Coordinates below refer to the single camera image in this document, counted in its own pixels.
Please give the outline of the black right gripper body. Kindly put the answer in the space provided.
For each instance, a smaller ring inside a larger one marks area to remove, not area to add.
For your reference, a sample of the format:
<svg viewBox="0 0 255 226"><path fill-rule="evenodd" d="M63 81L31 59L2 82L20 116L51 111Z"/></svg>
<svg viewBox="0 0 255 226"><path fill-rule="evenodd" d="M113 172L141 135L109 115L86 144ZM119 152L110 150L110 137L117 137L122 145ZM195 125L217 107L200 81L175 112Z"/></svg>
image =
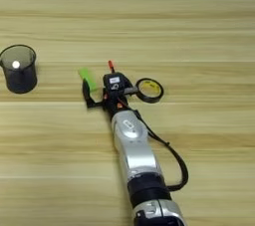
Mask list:
<svg viewBox="0 0 255 226"><path fill-rule="evenodd" d="M110 117L116 113L126 111L128 109L127 96L132 96L137 93L137 88L126 88L118 91L110 91L103 88L103 98L99 102L86 103L88 109L102 108Z"/></svg>

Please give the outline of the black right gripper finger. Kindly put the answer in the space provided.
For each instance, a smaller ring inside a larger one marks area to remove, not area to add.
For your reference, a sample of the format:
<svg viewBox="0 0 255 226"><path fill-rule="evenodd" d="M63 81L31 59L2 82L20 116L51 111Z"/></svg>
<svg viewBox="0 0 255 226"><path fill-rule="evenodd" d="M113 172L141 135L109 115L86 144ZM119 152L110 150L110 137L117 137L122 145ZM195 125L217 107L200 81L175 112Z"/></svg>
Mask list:
<svg viewBox="0 0 255 226"><path fill-rule="evenodd" d="M95 101L92 99L90 94L90 86L86 79L83 79L83 95L86 103L94 103Z"/></svg>

